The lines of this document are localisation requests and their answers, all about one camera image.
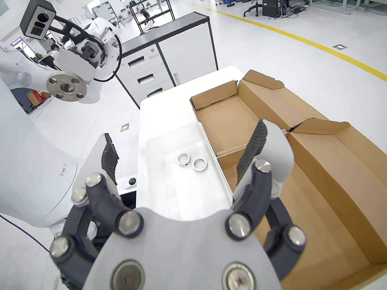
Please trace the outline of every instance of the white table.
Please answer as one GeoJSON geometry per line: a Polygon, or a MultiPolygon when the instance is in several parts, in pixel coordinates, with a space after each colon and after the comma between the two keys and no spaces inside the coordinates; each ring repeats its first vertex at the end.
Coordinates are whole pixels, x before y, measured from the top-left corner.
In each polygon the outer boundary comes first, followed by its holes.
{"type": "MultiPolygon", "coordinates": [[[[232,80],[241,80],[243,76],[244,74],[236,67],[229,66],[173,87],[141,102],[136,207],[147,207],[164,217],[168,217],[168,205],[162,198],[155,198],[150,193],[152,187],[148,185],[148,172],[152,170],[147,169],[146,142],[197,121],[190,102],[193,95],[232,80]]],[[[223,209],[230,206],[231,203],[225,203],[223,209]]]]}

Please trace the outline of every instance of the metal screw cap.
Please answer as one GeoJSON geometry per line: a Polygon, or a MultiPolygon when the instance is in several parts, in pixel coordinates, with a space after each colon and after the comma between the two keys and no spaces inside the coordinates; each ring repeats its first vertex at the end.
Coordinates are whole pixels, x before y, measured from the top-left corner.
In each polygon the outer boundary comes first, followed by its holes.
{"type": "Polygon", "coordinates": [[[304,234],[304,231],[297,226],[293,226],[289,229],[288,237],[292,243],[296,246],[303,246],[307,242],[307,238],[304,234]]]}
{"type": "Polygon", "coordinates": [[[97,186],[102,180],[102,175],[98,172],[92,173],[90,176],[86,177],[85,184],[87,187],[97,186]]]}
{"type": "Polygon", "coordinates": [[[141,290],[144,282],[144,270],[134,260],[122,262],[112,274],[113,290],[141,290]]]}
{"type": "Polygon", "coordinates": [[[50,246],[50,254],[55,258],[61,257],[67,250],[69,250],[69,241],[66,237],[56,238],[50,246]]]}
{"type": "Polygon", "coordinates": [[[134,234],[140,227],[141,218],[135,211],[123,214],[119,222],[119,230],[122,234],[129,236],[134,234]]]}
{"type": "Polygon", "coordinates": [[[259,170],[260,172],[264,172],[265,174],[271,171],[270,163],[264,159],[256,160],[254,166],[257,168],[257,170],[259,170]]]}
{"type": "Polygon", "coordinates": [[[238,238],[245,238],[251,232],[250,222],[242,214],[232,214],[228,219],[231,233],[238,238]]]}
{"type": "Polygon", "coordinates": [[[74,203],[80,203],[81,201],[86,199],[86,188],[79,187],[71,195],[71,200],[74,203]]]}
{"type": "Polygon", "coordinates": [[[224,290],[253,290],[253,273],[242,263],[232,263],[223,272],[224,290]]]}
{"type": "Polygon", "coordinates": [[[234,269],[228,274],[227,285],[230,290],[249,290],[251,281],[246,271],[234,269]]]}

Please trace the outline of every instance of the silver ring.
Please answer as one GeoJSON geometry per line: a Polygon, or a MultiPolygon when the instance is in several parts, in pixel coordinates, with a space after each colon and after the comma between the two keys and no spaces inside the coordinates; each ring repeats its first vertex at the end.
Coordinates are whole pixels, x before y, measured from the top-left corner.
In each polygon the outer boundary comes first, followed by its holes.
{"type": "Polygon", "coordinates": [[[180,166],[187,166],[191,161],[191,156],[189,154],[182,153],[177,157],[176,161],[180,166]]]}
{"type": "Polygon", "coordinates": [[[205,160],[203,157],[197,157],[192,161],[192,168],[196,172],[203,172],[207,168],[207,160],[205,160]]]}

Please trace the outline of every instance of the drawer handle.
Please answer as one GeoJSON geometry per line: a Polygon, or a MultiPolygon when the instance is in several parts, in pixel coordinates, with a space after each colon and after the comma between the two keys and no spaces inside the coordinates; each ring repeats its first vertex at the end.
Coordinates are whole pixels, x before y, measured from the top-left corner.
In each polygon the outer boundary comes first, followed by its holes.
{"type": "Polygon", "coordinates": [[[134,67],[136,67],[136,66],[138,66],[138,65],[140,65],[140,64],[142,64],[144,62],[145,62],[145,59],[144,59],[143,56],[141,56],[141,57],[139,57],[139,58],[129,62],[128,65],[132,69],[132,68],[134,68],[134,67]]]}
{"type": "Polygon", "coordinates": [[[151,80],[154,80],[153,74],[149,74],[147,76],[141,77],[141,79],[137,79],[138,84],[142,85],[146,82],[150,82],[151,80]]]}
{"type": "Polygon", "coordinates": [[[159,93],[161,93],[162,91],[163,91],[163,88],[160,87],[159,89],[153,91],[152,93],[149,93],[149,94],[148,94],[148,97],[151,97],[151,96],[153,96],[153,95],[159,94],[159,93]]]}

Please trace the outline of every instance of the person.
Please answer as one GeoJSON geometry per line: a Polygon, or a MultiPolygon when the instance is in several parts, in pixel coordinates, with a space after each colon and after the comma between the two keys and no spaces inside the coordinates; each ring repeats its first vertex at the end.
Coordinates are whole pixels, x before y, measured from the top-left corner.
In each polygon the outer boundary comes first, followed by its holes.
{"type": "Polygon", "coordinates": [[[58,45],[52,44],[52,45],[51,45],[51,53],[50,53],[50,56],[52,56],[53,58],[57,58],[58,55],[59,55],[59,47],[58,47],[58,45]]]}

